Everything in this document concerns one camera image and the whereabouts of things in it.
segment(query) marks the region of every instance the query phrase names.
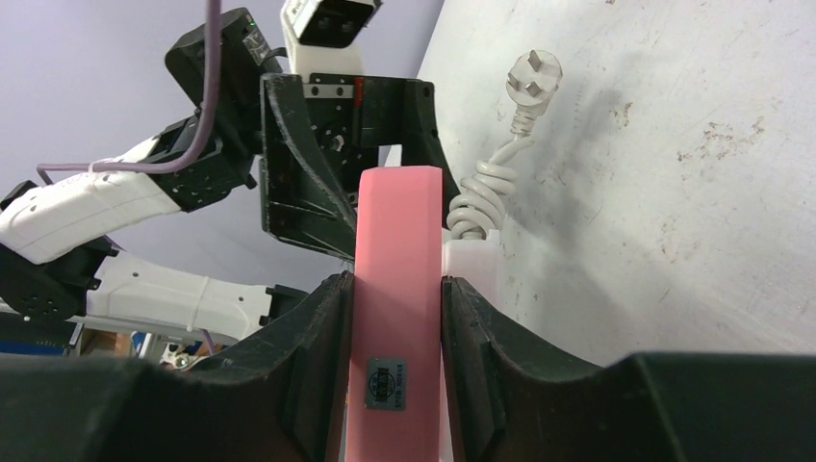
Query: white plastic part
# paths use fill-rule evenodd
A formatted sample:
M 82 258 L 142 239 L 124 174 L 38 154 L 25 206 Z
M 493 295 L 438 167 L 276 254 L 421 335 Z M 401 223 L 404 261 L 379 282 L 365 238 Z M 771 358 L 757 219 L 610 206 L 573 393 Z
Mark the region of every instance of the white plastic part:
M 281 9 L 281 29 L 292 74 L 302 76 L 304 83 L 310 81 L 313 73 L 363 75 L 363 56 L 356 43 L 346 48 L 300 44 L 298 36 L 319 3 L 320 0 L 288 0 Z
M 127 252 L 105 259 L 88 291 L 88 314 L 159 322 L 188 331 L 206 329 L 240 340 L 260 329 L 271 295 L 246 286 L 145 262 Z
M 544 114 L 558 90 L 563 72 L 550 53 L 532 50 L 521 55 L 507 74 L 507 93 L 517 104 L 510 132 L 514 140 L 505 144 L 488 161 L 476 163 L 476 173 L 461 181 L 463 192 L 450 201 L 447 227 L 453 239 L 480 240 L 504 223 L 501 197 L 516 192 L 519 174 L 504 164 L 533 144 L 529 137 L 537 117 Z
M 499 307 L 502 252 L 496 229 L 485 240 L 452 240 L 442 247 L 442 275 L 464 277 L 494 306 Z
M 113 161 L 138 162 L 156 142 L 145 140 Z M 0 244 L 40 265 L 117 229 L 180 210 L 144 173 L 83 172 L 33 188 L 0 212 Z

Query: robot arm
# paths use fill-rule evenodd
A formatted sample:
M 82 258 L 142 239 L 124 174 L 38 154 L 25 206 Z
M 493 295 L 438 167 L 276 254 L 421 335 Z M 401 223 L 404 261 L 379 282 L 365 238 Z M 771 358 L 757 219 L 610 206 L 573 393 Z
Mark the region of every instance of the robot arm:
M 432 86 L 363 76 L 353 41 L 378 7 L 376 0 L 288 1 L 281 21 L 299 74 L 288 76 L 246 9 L 224 13 L 220 97 L 207 148 L 175 173 L 83 172 L 54 185 L 21 184 L 0 202 L 0 298 L 32 320 L 94 316 L 240 340 L 276 318 L 288 295 L 162 268 L 105 236 L 206 207 L 239 186 L 254 188 L 250 170 L 258 155 L 265 230 L 287 244 L 341 257 L 353 255 L 354 221 L 339 220 L 332 207 L 342 203 L 338 210 L 353 214 L 351 197 L 362 171 L 376 167 L 379 146 L 410 144 L 416 164 L 444 167 L 446 183 L 458 193 L 436 137 Z M 166 55 L 168 70 L 199 107 L 202 30 L 182 36 Z M 190 145 L 197 116 L 115 160 L 177 158 Z M 455 195 L 446 194 L 446 201 Z

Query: white wall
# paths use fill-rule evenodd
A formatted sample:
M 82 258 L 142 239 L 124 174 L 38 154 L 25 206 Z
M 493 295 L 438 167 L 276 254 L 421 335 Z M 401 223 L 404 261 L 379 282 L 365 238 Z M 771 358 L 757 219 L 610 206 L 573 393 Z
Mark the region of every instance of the white wall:
M 270 44 L 283 45 L 282 0 L 223 3 L 225 10 L 248 7 Z M 441 5 L 386 2 L 359 38 L 367 73 L 416 76 Z M 39 162 L 112 157 L 191 114 L 164 55 L 203 21 L 204 6 L 203 0 L 0 2 L 0 196 L 37 179 Z M 266 235 L 257 190 L 235 190 L 207 209 L 155 218 L 113 237 L 155 263 L 247 284 L 311 290 L 342 269 L 337 260 Z
M 513 162 L 504 310 L 606 364 L 816 351 L 816 2 L 448 0 L 420 77 L 454 176 L 508 139 L 531 48 L 564 67 Z

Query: pink sponge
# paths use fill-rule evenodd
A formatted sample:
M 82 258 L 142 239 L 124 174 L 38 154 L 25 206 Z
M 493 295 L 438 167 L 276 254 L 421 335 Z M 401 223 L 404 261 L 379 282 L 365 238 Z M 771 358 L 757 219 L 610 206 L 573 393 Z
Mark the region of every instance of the pink sponge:
M 345 460 L 439 460 L 442 171 L 363 173 Z

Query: coiled cable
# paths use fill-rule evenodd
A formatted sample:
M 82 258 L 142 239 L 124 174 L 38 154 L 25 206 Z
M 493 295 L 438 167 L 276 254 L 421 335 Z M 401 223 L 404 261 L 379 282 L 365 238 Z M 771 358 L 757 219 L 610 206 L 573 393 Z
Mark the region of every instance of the coiled cable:
M 528 124 L 528 128 L 529 131 L 520 130 L 489 160 L 477 162 L 473 176 L 460 182 L 463 192 L 450 201 L 450 213 L 446 220 L 452 239 L 485 239 L 488 230 L 501 229 L 506 213 L 501 197 L 516 192 L 515 181 L 519 178 L 514 169 L 504 164 L 535 142 L 528 135 L 532 131 L 532 123 Z

